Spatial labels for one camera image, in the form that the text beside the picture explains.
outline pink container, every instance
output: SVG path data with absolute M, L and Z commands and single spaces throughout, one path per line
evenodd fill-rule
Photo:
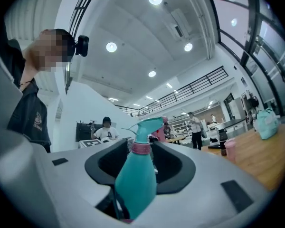
M 235 139 L 228 139 L 225 142 L 225 147 L 227 151 L 227 157 L 230 161 L 236 161 L 236 142 Z

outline teal bag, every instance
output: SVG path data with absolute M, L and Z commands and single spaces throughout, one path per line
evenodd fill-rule
M 257 129 L 263 140 L 275 135 L 278 126 L 278 119 L 271 107 L 257 112 Z

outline black metal railing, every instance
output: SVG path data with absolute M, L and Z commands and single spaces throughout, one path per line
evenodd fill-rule
M 221 66 L 205 76 L 191 82 L 190 84 L 176 90 L 176 92 L 170 93 L 161 99 L 152 102 L 151 104 L 139 109 L 139 115 L 143 116 L 153 111 L 159 110 L 184 98 L 187 98 L 211 85 L 228 77 L 228 74 L 224 70 L 224 66 Z
M 133 117 L 140 117 L 138 109 L 129 108 L 129 107 L 120 106 L 120 105 L 115 105 L 115 106 L 117 106 L 119 109 L 121 109 L 124 113 L 126 113 L 129 116 L 131 116 L 132 114 Z
M 76 7 L 74 8 L 71 21 L 70 21 L 70 28 L 69 28 L 69 33 L 73 36 L 73 38 L 76 38 L 76 34 L 78 31 L 80 22 L 90 2 L 91 0 L 78 0 Z M 70 77 L 70 71 L 71 71 L 71 63 L 64 70 L 66 92 L 72 80 Z

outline black t-shirt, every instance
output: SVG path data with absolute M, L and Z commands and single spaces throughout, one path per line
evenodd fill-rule
M 14 84 L 19 88 L 25 59 L 22 56 L 18 41 L 8 40 L 4 24 L 2 27 L 0 56 L 14 77 Z M 37 97 L 38 90 L 36 81 L 33 79 L 22 92 L 23 96 L 10 118 L 8 129 L 23 134 L 32 142 L 43 141 L 40 144 L 46 148 L 47 152 L 50 152 L 51 142 L 48 136 L 47 107 Z

